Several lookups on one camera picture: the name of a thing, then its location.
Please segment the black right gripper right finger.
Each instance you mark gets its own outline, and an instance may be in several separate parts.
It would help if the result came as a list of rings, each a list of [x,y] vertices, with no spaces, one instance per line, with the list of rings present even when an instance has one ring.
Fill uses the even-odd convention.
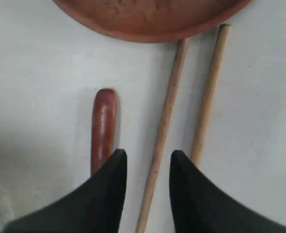
[[[181,150],[171,155],[169,191],[177,233],[286,233],[220,190]]]

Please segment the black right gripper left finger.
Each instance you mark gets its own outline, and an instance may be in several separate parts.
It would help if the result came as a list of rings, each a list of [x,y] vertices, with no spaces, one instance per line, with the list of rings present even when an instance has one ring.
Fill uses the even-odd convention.
[[[85,183],[60,200],[9,222],[5,233],[116,233],[127,186],[127,154],[118,149]]]

